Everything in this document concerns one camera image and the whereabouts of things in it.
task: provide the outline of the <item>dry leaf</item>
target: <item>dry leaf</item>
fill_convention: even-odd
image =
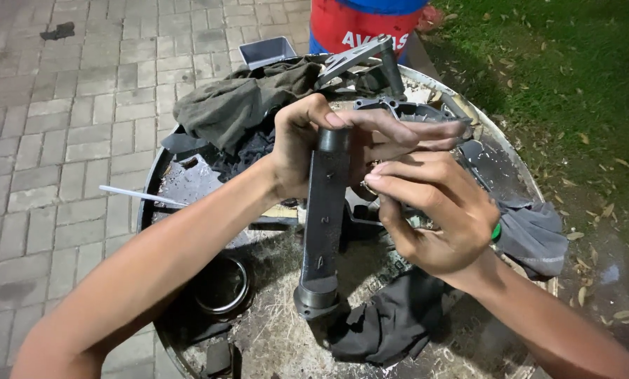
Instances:
[[[597,250],[593,245],[591,245],[591,260],[593,261],[593,266],[597,266]]]
[[[586,264],[586,262],[583,262],[583,260],[581,260],[581,258],[577,257],[577,262],[578,262],[580,265],[582,265],[582,266],[584,266],[584,267],[588,268],[589,270],[592,270],[592,268],[591,268],[589,265],[587,265],[587,264]]]
[[[574,241],[574,240],[579,239],[579,238],[581,238],[583,236],[584,236],[583,233],[581,233],[580,231],[575,231],[575,232],[572,232],[572,233],[566,235],[565,237],[567,237],[567,239],[569,241]]]
[[[628,167],[628,168],[629,168],[629,163],[628,163],[628,162],[626,162],[626,161],[625,161],[625,160],[623,160],[623,159],[614,158],[614,162],[621,163],[621,164],[622,164],[622,165],[624,165],[625,167]]]
[[[563,178],[563,183],[567,187],[576,187],[577,186],[577,184],[575,182],[573,182],[571,180],[567,180],[565,178]]]
[[[602,216],[605,218],[609,217],[612,215],[613,211],[614,211],[614,203],[611,203],[602,210]]]
[[[583,302],[586,300],[586,287],[579,288],[579,305],[583,306]]]
[[[611,326],[614,322],[614,320],[607,321],[607,319],[603,315],[600,316],[600,321],[602,321],[605,326]]]
[[[629,317],[629,311],[619,311],[614,314],[614,318],[617,320],[621,320],[622,318],[628,318],[628,317]]]
[[[581,137],[581,142],[583,142],[584,144],[589,144],[590,142],[588,141],[588,135],[584,134],[584,133],[577,133],[577,135],[579,137]]]

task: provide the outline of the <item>gray rag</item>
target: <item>gray rag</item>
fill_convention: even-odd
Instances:
[[[542,276],[560,274],[568,241],[561,235],[563,222],[553,204],[497,200],[497,207],[502,214],[497,247]]]
[[[190,137],[204,138],[219,150],[234,154],[246,129],[259,125],[271,110],[311,94],[320,70],[321,66],[309,58],[296,64],[278,62],[253,71],[241,68],[178,100],[174,118]],[[163,142],[165,145],[176,154],[195,143],[179,147]]]

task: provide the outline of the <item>metal container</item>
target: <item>metal container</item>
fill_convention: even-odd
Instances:
[[[293,58],[295,51],[286,37],[275,37],[274,39],[240,45],[240,54],[242,54],[242,59],[249,66],[249,69],[257,69],[277,61]]]
[[[324,63],[328,56],[310,57]],[[379,59],[370,58],[362,65],[369,67],[378,63]],[[420,96],[427,91],[454,94],[450,88],[423,73],[404,66],[400,66],[399,70],[409,101],[420,102]],[[489,146],[490,154],[494,155],[494,167],[486,179],[489,179],[495,193],[502,198],[522,195],[543,200],[529,170],[504,133],[481,111],[476,111],[484,129],[480,142]],[[180,125],[173,131],[183,132]],[[197,166],[186,169],[174,161],[172,154],[161,149],[147,179],[146,191],[188,203],[211,193],[221,184],[205,162],[204,154],[197,155],[200,160]],[[171,209],[142,201],[138,230],[169,214]],[[415,361],[404,359],[382,370],[334,360],[293,306],[292,292],[300,274],[302,248],[293,241],[293,235],[266,233],[244,230],[229,244],[229,248],[234,247],[238,254],[255,258],[254,299],[250,309],[229,333],[229,338],[242,350],[242,377],[527,379],[535,371],[536,364],[522,341],[467,295],[454,297],[445,304],[450,312]],[[381,283],[376,278],[387,265],[387,256],[386,246],[381,241],[348,247],[347,252],[339,256],[340,294],[348,299],[351,306],[367,300],[371,293],[379,289]],[[537,284],[549,293],[557,294],[556,279]],[[160,319],[155,323],[167,354],[184,378],[199,379],[201,365],[206,362],[207,346],[204,342],[186,345],[182,337],[185,328],[181,320],[166,323]]]

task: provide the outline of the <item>brick pavement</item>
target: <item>brick pavement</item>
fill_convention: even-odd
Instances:
[[[176,99],[287,36],[306,53],[309,0],[0,0],[0,378],[32,325],[136,232],[140,190]],[[39,33],[73,21],[75,36]],[[152,326],[105,378],[176,378]]]

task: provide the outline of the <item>grass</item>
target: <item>grass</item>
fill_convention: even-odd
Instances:
[[[629,211],[629,168],[614,160],[629,163],[629,0],[432,4],[457,14],[426,37],[444,82],[503,116],[542,189],[568,178]]]

